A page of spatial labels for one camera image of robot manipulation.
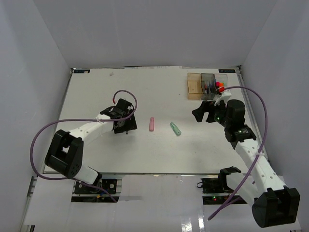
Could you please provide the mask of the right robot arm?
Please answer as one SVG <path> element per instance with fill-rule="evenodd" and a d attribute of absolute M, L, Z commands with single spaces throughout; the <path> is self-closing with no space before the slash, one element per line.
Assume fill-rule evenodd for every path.
<path fill-rule="evenodd" d="M 235 191 L 251 208 L 253 218 L 261 228 L 296 222 L 300 194 L 289 188 L 277 176 L 265 155 L 258 152 L 259 144 L 252 129 L 245 124 L 245 105 L 240 100 L 203 101 L 192 111 L 197 122 L 217 122 L 225 137 L 248 167 L 249 180 L 236 167 L 221 169 L 218 188 L 225 193 Z"/>

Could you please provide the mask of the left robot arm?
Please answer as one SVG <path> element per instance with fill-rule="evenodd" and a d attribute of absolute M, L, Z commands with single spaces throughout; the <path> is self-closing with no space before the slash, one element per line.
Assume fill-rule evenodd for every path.
<path fill-rule="evenodd" d="M 115 106 L 101 111 L 94 121 L 70 131 L 58 130 L 50 144 L 44 163 L 68 179 L 85 183 L 92 193 L 101 190 L 101 174 L 83 164 L 83 151 L 86 144 L 107 132 L 127 133 L 137 129 L 134 106 L 119 99 Z"/>

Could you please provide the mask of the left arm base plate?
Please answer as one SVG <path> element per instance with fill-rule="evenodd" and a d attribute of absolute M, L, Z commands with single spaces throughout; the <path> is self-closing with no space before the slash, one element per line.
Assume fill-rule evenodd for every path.
<path fill-rule="evenodd" d="M 113 199 L 104 191 L 97 188 L 90 188 L 75 182 L 71 202 L 73 203 L 116 203 L 120 197 L 120 185 L 117 179 L 101 179 L 98 187 L 107 191 Z"/>

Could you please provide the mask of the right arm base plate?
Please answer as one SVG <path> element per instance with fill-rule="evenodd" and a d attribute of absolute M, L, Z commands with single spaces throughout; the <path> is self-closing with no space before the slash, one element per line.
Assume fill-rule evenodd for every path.
<path fill-rule="evenodd" d="M 197 183 L 197 188 L 202 190 L 203 205 L 222 205 L 233 190 L 224 190 L 217 177 L 202 178 Z"/>

